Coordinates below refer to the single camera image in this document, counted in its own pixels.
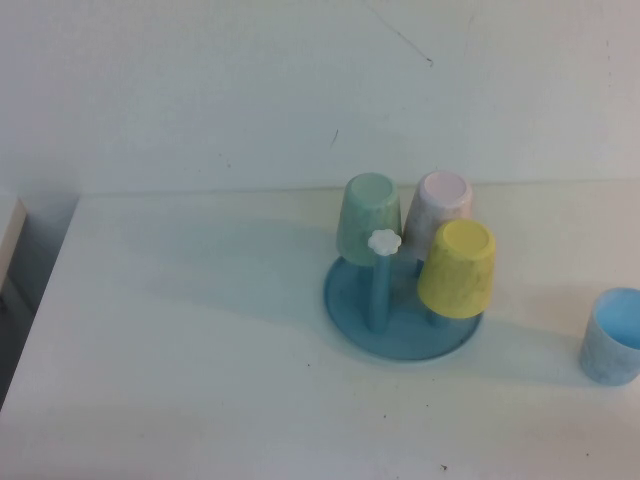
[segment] green cup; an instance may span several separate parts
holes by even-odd
[[[372,267],[376,254],[368,241],[374,230],[401,232],[398,189],[390,178],[379,173],[353,177],[344,191],[337,246],[350,263]]]

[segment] upside-down cup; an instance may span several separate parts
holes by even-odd
[[[423,262],[440,226],[457,218],[471,218],[473,191],[460,175],[431,172],[418,182],[404,226],[404,248]]]
[[[614,288],[596,300],[580,350],[582,370],[603,385],[640,373],[640,291]]]
[[[400,201],[395,183],[379,173],[352,178],[344,191],[337,247],[348,262],[373,267],[377,256],[369,248],[375,230],[392,230],[400,235]]]
[[[496,241],[491,231],[468,219],[442,225],[418,279],[418,296],[436,314],[468,319],[489,306]]]

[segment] blue cup stand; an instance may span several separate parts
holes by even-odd
[[[338,258],[324,284],[329,317],[360,348],[394,360],[421,361],[447,355],[477,331],[482,313],[451,320],[418,298],[416,260],[398,253],[377,255],[373,267]]]

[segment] white table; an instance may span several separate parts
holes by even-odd
[[[595,296],[640,287],[640,182],[476,187],[494,301],[422,364],[324,312],[341,195],[83,198],[0,413],[0,478],[640,477],[640,380],[577,363]]]

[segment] round base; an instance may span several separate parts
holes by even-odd
[[[482,314],[450,320],[422,304],[417,295],[416,262],[401,255],[394,259],[389,326],[382,333],[373,333],[365,323],[370,270],[338,258],[324,285],[331,320],[359,347],[396,360],[428,360],[457,350],[475,333]]]

